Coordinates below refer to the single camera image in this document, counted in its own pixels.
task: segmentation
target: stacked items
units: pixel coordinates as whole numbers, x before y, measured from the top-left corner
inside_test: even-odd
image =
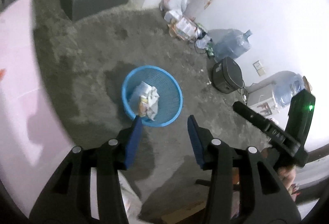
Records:
[[[162,0],[160,10],[165,11],[164,19],[168,22],[169,34],[182,40],[195,42],[203,33],[203,29],[183,16],[188,0]]]

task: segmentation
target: electrical cable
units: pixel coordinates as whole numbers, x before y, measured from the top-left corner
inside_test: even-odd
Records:
[[[193,21],[193,23],[195,24],[195,26],[196,26],[196,34],[198,35],[198,37],[196,38],[196,40],[195,40],[195,42],[194,42],[194,50],[195,50],[195,52],[197,53],[197,54],[206,54],[207,53],[207,51],[205,50],[205,52],[198,52],[197,50],[196,50],[196,47],[195,47],[195,44],[196,44],[196,41],[199,39],[199,31],[198,31],[198,25]]]

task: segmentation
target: blue plastic basket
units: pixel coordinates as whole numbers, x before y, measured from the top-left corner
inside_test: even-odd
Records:
[[[167,71],[145,65],[132,70],[125,78],[121,97],[126,114],[134,119],[136,114],[130,108],[128,101],[134,89],[142,82],[154,86],[158,90],[158,113],[154,121],[143,117],[142,123],[151,127],[164,127],[172,123],[180,114],[183,107],[183,95],[177,81]]]

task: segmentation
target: black appliance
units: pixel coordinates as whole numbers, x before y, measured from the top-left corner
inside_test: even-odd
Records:
[[[225,57],[213,66],[213,85],[225,94],[243,88],[241,69],[232,58]]]

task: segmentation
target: pink wall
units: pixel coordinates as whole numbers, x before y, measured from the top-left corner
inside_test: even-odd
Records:
[[[0,179],[27,216],[73,147],[41,82],[32,21],[32,0],[0,14]]]

